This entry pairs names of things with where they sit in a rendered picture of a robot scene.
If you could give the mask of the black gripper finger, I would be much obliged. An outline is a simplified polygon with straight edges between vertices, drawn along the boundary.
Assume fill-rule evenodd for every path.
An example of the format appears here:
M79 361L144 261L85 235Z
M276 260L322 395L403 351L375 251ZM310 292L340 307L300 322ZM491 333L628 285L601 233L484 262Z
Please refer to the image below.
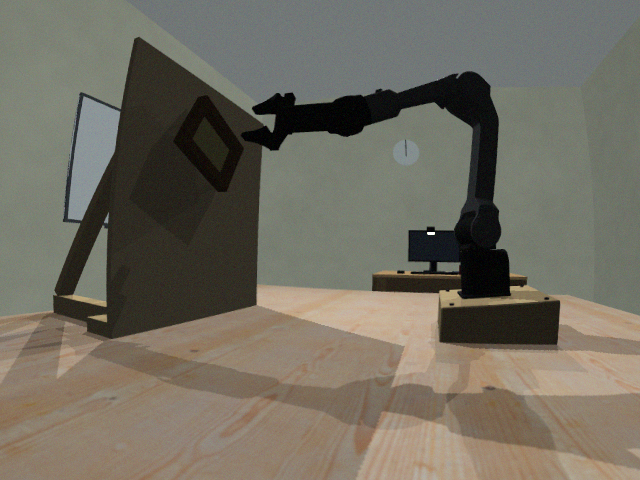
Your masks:
M286 100L286 97L281 97L279 93L276 93L270 99L258 105L253 106L252 110L256 115L265 115L265 114L276 115L277 109L280 107L280 105L284 100Z
M268 148L266 146L266 143L268 141L272 140L273 132L270 132L268 127L264 126L264 127L260 128L260 129L254 130L254 131L243 132L241 134L241 137L245 141L254 142L254 143L260 144L260 145ZM260 139L259 137L261 137L262 139Z

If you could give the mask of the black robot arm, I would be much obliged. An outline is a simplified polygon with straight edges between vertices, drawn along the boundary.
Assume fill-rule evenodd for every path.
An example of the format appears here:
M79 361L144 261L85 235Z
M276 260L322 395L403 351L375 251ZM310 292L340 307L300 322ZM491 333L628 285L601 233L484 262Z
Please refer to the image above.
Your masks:
M397 117L401 109L428 103L466 121L473 134L467 200L454 228L461 251L461 291L457 293L462 299L511 296L508 254L505 249L496 249L501 236L499 210L493 203L499 118L490 97L491 86L472 71L457 76L399 93L377 89L366 96L304 104L300 123L305 132L328 131L349 137L364 126Z

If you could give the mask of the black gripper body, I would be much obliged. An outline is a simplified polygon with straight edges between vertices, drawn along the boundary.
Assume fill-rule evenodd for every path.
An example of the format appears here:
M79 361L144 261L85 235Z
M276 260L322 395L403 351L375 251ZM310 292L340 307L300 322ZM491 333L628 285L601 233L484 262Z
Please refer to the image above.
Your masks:
M270 151L279 150L288 134L305 132L300 123L300 110L303 105L294 105L296 98L293 92L285 93L284 97L286 100L276 112L272 140L266 144Z

